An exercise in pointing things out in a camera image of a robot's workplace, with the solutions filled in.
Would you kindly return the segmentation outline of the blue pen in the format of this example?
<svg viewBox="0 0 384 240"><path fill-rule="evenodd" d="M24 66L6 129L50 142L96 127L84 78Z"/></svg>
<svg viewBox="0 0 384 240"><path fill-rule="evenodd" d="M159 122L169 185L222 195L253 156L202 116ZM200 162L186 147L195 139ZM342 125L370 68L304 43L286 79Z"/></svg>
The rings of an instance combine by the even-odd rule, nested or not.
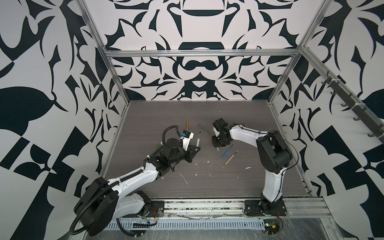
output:
<svg viewBox="0 0 384 240"><path fill-rule="evenodd" d="M224 159L228 154L229 152L231 151L231 148L233 147L233 145L230 145L227 150L225 151L225 153L222 155L222 159Z"/></svg>

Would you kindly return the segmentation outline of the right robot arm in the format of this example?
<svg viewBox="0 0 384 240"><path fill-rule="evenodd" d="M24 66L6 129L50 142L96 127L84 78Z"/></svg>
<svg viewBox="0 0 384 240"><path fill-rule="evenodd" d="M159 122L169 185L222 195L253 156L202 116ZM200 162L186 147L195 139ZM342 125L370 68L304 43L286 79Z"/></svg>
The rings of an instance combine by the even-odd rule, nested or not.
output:
<svg viewBox="0 0 384 240"><path fill-rule="evenodd" d="M259 201L245 201L246 216L271 216L282 213L285 206L282 186L293 154L278 131L262 132L241 124L229 125L219 118L213 122L214 147L225 147L240 141L258 149L261 164L266 170L265 185Z"/></svg>

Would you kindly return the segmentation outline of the green circuit board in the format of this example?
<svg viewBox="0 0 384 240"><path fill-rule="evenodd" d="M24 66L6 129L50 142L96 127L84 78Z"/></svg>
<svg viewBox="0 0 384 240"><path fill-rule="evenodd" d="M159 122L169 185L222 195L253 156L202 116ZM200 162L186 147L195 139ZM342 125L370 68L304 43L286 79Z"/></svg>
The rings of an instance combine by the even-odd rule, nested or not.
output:
<svg viewBox="0 0 384 240"><path fill-rule="evenodd" d="M282 220L264 220L264 234L268 236L274 236L279 233L284 227Z"/></svg>

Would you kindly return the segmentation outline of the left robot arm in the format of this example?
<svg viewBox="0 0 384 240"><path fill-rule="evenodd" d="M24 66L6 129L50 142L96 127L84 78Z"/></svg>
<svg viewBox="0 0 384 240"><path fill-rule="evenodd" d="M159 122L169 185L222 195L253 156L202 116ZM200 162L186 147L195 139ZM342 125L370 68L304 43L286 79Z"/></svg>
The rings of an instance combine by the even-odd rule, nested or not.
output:
<svg viewBox="0 0 384 240"><path fill-rule="evenodd" d="M146 215L151 199L139 188L174 170L181 161L191 163L201 150L200 147L184 147L183 144L183 140L168 139L145 158L140 168L115 179L99 177L94 180L74 207L76 217L70 226L70 235L86 231L94 236L113 219L126 215Z"/></svg>

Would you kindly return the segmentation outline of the light green pen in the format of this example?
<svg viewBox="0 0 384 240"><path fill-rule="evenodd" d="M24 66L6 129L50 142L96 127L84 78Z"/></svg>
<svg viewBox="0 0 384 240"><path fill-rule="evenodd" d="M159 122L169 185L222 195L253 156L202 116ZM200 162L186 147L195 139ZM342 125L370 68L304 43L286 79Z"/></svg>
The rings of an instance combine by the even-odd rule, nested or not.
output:
<svg viewBox="0 0 384 240"><path fill-rule="evenodd" d="M200 140L201 140L201 131L199 131L199 133L198 133L198 138L197 138L197 142L196 142L196 147L199 147L199 145L200 145Z"/></svg>

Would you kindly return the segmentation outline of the tan pen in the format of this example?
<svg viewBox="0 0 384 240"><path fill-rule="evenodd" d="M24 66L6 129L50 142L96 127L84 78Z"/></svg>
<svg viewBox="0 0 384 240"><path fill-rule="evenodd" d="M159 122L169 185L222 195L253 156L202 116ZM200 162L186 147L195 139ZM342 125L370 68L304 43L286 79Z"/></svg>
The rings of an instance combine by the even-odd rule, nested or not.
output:
<svg viewBox="0 0 384 240"><path fill-rule="evenodd" d="M236 150L230 157L229 159L225 162L225 165L228 165L230 163L230 161L236 156L236 154L238 153L238 150Z"/></svg>

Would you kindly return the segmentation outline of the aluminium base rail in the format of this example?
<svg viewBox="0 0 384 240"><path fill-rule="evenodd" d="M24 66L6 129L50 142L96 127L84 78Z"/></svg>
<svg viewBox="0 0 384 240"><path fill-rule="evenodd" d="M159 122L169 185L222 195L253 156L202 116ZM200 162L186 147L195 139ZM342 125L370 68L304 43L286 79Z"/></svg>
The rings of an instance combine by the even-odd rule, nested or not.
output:
<svg viewBox="0 0 384 240"><path fill-rule="evenodd" d="M157 217L199 218L246 218L245 211L256 212L259 198L218 199L153 199L150 213ZM322 198L283 199L283 203L269 214L259 213L257 218L272 216L288 218L331 218L332 214Z"/></svg>

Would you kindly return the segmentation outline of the wall hook rack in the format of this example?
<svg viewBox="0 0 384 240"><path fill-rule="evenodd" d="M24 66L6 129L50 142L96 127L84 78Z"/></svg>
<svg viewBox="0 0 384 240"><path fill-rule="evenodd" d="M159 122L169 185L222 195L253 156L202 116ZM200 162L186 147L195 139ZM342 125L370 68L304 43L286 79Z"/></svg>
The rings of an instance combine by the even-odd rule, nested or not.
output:
<svg viewBox="0 0 384 240"><path fill-rule="evenodd" d="M322 85L327 85L332 89L331 95L338 96L343 103L343 108L353 111L356 117L354 121L361 121L371 131L370 138L377 138L384 144L384 122L368 107L367 104L355 95L341 79L333 76L330 71L326 73L326 80Z"/></svg>

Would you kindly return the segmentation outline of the dark green pen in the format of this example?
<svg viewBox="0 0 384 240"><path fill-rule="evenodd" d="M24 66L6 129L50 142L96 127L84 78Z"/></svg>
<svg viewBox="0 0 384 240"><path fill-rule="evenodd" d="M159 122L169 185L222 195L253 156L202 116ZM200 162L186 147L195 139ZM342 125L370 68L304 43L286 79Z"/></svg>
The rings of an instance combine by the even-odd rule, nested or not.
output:
<svg viewBox="0 0 384 240"><path fill-rule="evenodd" d="M202 124L200 124L200 123L197 123L198 124L198 126L201 128L201 129L203 129L205 132L207 132L208 134L212 134L211 133L211 131L209 131L206 127L204 127Z"/></svg>

